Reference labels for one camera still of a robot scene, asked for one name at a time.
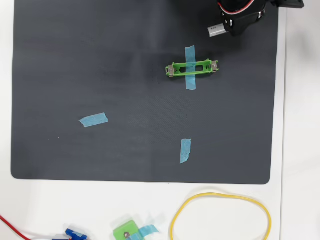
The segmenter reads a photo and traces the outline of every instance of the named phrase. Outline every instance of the blue connector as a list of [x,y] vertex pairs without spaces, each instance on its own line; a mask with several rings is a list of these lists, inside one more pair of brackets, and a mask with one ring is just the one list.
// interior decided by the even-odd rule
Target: blue connector
[[86,236],[86,235],[83,235],[82,233],[73,231],[73,230],[71,230],[71,229],[67,229],[67,230],[65,231],[65,234],[67,234],[68,236],[70,236],[72,240],[86,240],[86,239],[87,239],[87,236]]

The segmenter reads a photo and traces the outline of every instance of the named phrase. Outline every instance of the metal clip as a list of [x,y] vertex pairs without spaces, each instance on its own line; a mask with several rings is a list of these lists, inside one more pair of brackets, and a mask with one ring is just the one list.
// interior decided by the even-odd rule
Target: metal clip
[[211,67],[212,67],[212,72],[215,73],[216,71],[218,71],[218,61],[212,61]]
[[169,65],[168,68],[165,69],[166,73],[169,73],[169,77],[172,78],[175,73],[175,69],[173,65]]

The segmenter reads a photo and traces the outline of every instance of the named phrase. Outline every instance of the white and red wire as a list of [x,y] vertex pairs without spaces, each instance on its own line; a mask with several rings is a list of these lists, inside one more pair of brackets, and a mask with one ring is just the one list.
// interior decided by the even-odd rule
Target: white and red wire
[[224,11],[226,14],[228,15],[236,15],[236,14],[240,14],[242,12],[244,12],[245,10],[247,10],[253,3],[255,0],[251,0],[250,2],[248,2],[247,5],[245,5],[245,7],[237,10],[237,11],[227,11],[220,2],[218,2],[218,5],[220,6],[221,10]]

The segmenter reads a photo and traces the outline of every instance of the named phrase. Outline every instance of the green plastic bracket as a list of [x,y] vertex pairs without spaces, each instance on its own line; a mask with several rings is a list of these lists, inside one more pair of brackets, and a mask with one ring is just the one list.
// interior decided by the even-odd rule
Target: green plastic bracket
[[129,236],[139,232],[137,224],[131,220],[113,231],[116,240],[126,240]]
[[172,63],[172,65],[169,65],[165,68],[166,75],[170,78],[172,77],[182,77],[187,75],[199,75],[199,74],[210,74],[215,73],[219,70],[218,68],[218,61],[211,61],[209,59],[205,61],[197,61],[195,63],[196,71],[192,72],[186,72],[186,63]]

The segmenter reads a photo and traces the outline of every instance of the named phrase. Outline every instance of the cable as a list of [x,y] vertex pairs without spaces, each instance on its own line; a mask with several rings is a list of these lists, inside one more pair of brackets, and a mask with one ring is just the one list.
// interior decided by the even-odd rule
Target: cable
[[24,236],[21,232],[19,232],[14,226],[12,226],[10,224],[10,222],[5,220],[1,215],[0,215],[0,220],[2,220],[5,224],[7,224],[9,228],[11,228],[16,234],[18,234],[24,240],[31,240],[31,239],[27,238],[26,236]]
[[228,199],[239,199],[239,200],[248,201],[250,203],[258,205],[260,208],[262,208],[265,211],[266,215],[268,216],[268,228],[267,228],[267,231],[266,231],[266,233],[264,235],[263,240],[267,240],[268,239],[270,231],[271,231],[272,220],[271,220],[271,216],[270,216],[270,213],[269,213],[268,209],[262,203],[258,202],[257,200],[254,200],[252,198],[245,197],[245,196],[237,196],[237,195],[228,195],[228,194],[221,194],[221,193],[215,193],[215,192],[207,192],[207,193],[201,193],[201,194],[197,194],[197,195],[194,195],[194,196],[190,197],[180,207],[180,209],[175,214],[175,216],[174,216],[174,218],[173,218],[173,220],[171,222],[171,225],[170,225],[170,240],[174,240],[174,235],[173,235],[174,225],[175,225],[175,222],[176,222],[177,218],[179,217],[180,213],[185,208],[185,206],[188,205],[189,202],[191,202],[192,200],[194,200],[196,198],[201,198],[201,197],[206,197],[206,196],[221,197],[221,198],[228,198]]
[[237,10],[237,11],[227,11],[227,10],[225,10],[224,7],[221,5],[220,2],[218,2],[218,5],[219,5],[220,8],[222,9],[222,11],[224,11],[226,14],[236,15],[236,14],[240,14],[240,13],[242,13],[243,11],[247,10],[247,9],[251,6],[251,4],[254,3],[254,1],[255,1],[255,0],[251,0],[250,2],[248,2],[248,4],[247,4],[245,7],[241,8],[241,9],[239,9],[239,10]]

